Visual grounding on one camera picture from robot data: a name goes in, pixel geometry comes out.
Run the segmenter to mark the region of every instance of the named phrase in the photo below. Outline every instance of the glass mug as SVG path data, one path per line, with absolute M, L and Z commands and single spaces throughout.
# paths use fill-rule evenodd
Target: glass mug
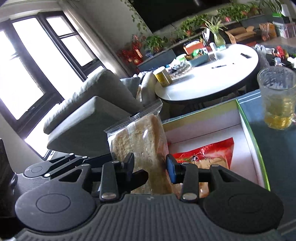
M 162 87 L 167 87 L 172 83 L 172 79 L 164 66 L 159 67 L 157 70 L 153 72 L 153 74 L 155 75 Z
M 264 104 L 264 121 L 284 130 L 293 121 L 296 105 L 296 73 L 286 67 L 271 66 L 257 75 Z

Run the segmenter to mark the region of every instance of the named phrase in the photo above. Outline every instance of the snack bag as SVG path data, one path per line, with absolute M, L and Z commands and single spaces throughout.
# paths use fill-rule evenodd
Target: snack bag
M 234 148 L 233 138 L 212 143 L 191 151 L 173 154 L 177 162 L 190 162 L 198 168 L 209 169 L 212 164 L 230 168 Z M 200 198 L 209 194 L 208 183 L 199 183 Z
M 113 159 L 123 161 L 129 152 L 133 152 L 135 156 L 133 171 L 143 169 L 149 174 L 146 184 L 132 193 L 172 193 L 165 168 L 168 145 L 158 117 L 162 105 L 161 100 L 157 100 L 147 106 L 143 112 L 105 130 Z

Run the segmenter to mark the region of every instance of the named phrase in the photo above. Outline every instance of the black tv screen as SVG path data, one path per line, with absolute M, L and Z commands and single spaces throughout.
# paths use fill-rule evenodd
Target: black tv screen
M 148 28 L 155 32 L 186 16 L 229 2 L 229 0 L 134 0 L 133 5 Z

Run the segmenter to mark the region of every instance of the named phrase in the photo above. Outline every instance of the gray couch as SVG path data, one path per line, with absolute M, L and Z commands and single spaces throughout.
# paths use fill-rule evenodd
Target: gray couch
M 64 100 L 44 124 L 47 148 L 82 156 L 109 153 L 106 128 L 142 110 L 156 100 L 155 76 L 149 72 L 138 89 L 140 79 L 119 80 L 104 69 L 87 79 L 72 98 Z M 163 111 L 163 118 L 169 118 Z

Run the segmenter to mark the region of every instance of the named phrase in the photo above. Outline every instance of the ribbed gray surface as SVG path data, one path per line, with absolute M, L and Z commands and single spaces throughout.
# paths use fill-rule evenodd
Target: ribbed gray surface
M 211 223 L 198 205 L 182 203 L 175 195 L 169 194 L 153 197 L 125 195 L 116 204 L 103 205 L 96 216 L 78 230 L 61 235 L 39 235 L 24 230 L 17 236 L 17 240 L 276 241 L 282 238 L 275 230 L 260 235 L 228 232 Z
M 16 184 L 16 191 L 19 192 L 20 195 L 24 194 L 27 191 L 30 191 L 43 183 L 49 181 L 50 178 L 45 177 L 34 177 L 28 178 L 25 177 L 23 174 L 17 175 L 17 184 Z

